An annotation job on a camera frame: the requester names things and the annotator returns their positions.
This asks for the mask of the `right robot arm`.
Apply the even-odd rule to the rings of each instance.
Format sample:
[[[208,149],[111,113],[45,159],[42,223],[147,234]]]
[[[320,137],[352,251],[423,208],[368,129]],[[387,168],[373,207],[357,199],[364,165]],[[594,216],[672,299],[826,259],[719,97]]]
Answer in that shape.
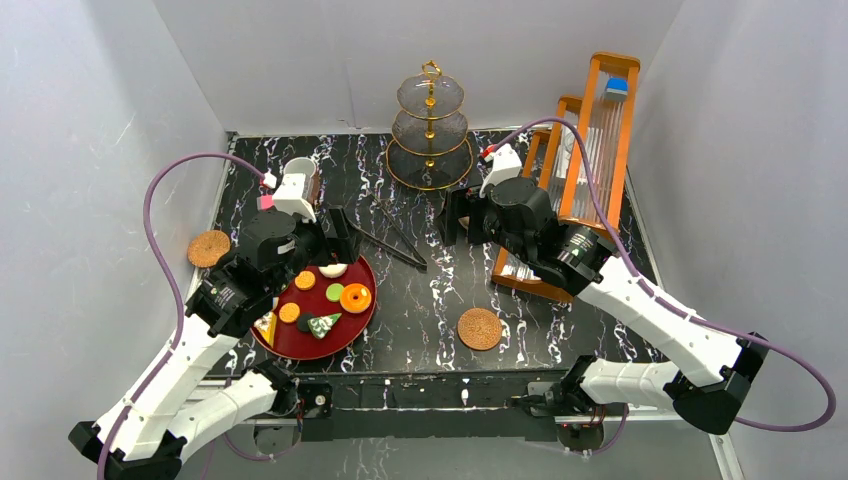
[[[437,217],[445,244],[455,243],[462,218],[469,220],[470,244],[501,246],[543,282],[603,310],[666,358],[620,363],[583,355],[554,387],[552,401],[577,414],[612,403],[651,406],[710,434],[729,430],[764,362],[763,346],[695,324],[660,288],[631,273],[611,240],[560,223],[548,193],[529,178],[451,190]]]

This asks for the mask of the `white donut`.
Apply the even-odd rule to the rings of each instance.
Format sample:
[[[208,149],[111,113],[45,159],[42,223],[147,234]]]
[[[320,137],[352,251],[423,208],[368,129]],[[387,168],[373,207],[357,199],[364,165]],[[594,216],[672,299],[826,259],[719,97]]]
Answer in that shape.
[[[339,278],[344,275],[349,265],[344,263],[336,263],[318,268],[320,274],[328,279]]]

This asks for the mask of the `green triangular cake slice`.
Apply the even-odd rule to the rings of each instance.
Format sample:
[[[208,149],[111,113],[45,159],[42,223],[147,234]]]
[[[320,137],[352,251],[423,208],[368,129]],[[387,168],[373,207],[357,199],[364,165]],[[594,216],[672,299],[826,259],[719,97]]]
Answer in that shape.
[[[334,313],[314,317],[310,321],[310,327],[313,337],[319,340],[324,339],[327,334],[334,328],[341,316],[341,313]]]

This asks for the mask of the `green macaron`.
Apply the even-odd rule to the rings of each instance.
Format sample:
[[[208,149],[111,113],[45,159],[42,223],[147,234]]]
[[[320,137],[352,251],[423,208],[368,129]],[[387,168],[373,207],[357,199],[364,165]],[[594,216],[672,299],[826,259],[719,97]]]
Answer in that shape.
[[[340,301],[341,295],[345,286],[341,283],[332,283],[325,290],[325,297],[329,302],[337,303]]]

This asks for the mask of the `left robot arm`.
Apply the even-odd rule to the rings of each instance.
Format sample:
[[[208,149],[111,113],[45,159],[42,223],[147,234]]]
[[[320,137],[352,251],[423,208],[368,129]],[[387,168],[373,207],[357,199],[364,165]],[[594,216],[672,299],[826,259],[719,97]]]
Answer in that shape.
[[[298,380],[271,361],[191,407],[184,403],[301,272],[358,260],[361,234],[342,208],[327,212],[329,230],[274,208],[257,213],[190,297],[176,299],[177,325],[151,365],[109,411],[68,435],[96,463],[97,478],[173,479],[197,450],[241,421],[296,409]]]

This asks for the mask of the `orange donut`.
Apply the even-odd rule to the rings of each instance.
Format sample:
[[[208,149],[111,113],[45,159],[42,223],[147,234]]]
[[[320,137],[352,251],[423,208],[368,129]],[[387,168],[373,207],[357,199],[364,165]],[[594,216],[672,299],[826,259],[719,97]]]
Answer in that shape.
[[[361,283],[352,283],[342,289],[339,303],[346,312],[360,314],[371,307],[373,294],[367,286]]]

